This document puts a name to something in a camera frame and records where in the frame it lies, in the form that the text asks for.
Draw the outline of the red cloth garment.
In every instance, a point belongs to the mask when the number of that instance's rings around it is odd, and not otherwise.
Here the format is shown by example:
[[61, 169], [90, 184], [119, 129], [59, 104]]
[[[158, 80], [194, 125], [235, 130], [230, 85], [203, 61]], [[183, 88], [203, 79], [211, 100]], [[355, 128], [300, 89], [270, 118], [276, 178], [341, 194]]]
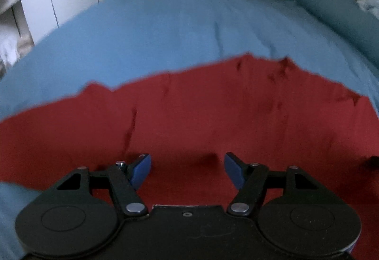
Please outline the red cloth garment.
[[362, 220], [357, 259], [378, 258], [378, 117], [369, 100], [289, 59], [250, 55], [77, 95], [1, 123], [1, 180], [44, 190], [76, 167], [152, 156], [140, 195], [154, 204], [228, 204], [227, 152], [296, 165]]

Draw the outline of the blue bed sheet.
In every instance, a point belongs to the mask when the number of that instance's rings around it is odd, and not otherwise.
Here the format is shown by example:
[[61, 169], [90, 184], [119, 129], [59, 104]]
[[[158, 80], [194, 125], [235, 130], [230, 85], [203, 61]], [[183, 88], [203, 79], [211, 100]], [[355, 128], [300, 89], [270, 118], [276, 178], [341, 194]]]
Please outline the blue bed sheet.
[[[104, 0], [53, 31], [1, 79], [2, 121], [72, 97], [250, 55], [369, 98], [378, 66], [294, 0]], [[21, 259], [17, 213], [42, 190], [1, 180], [1, 258]]]

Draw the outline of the teal bolster cushion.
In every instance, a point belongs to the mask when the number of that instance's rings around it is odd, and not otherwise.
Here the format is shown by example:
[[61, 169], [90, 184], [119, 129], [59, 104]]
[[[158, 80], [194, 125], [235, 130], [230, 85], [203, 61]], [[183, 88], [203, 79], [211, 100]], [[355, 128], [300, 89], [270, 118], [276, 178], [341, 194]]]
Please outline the teal bolster cushion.
[[378, 19], [355, 0], [299, 0], [300, 5], [331, 27], [378, 66]]

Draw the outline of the light blue crumpled blanket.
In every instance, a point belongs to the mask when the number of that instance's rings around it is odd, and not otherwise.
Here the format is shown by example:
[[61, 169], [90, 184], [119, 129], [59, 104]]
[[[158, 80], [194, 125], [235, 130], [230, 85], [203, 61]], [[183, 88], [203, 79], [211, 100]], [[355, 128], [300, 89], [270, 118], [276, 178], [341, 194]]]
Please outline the light blue crumpled blanket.
[[379, 0], [357, 0], [359, 8], [379, 19]]

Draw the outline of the white shelf unit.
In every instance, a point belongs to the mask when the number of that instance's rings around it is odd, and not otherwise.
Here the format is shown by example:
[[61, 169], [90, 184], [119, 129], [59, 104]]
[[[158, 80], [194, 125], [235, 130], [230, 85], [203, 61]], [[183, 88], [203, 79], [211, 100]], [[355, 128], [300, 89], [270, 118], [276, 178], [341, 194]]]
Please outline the white shelf unit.
[[52, 0], [1, 0], [1, 72], [58, 28]]

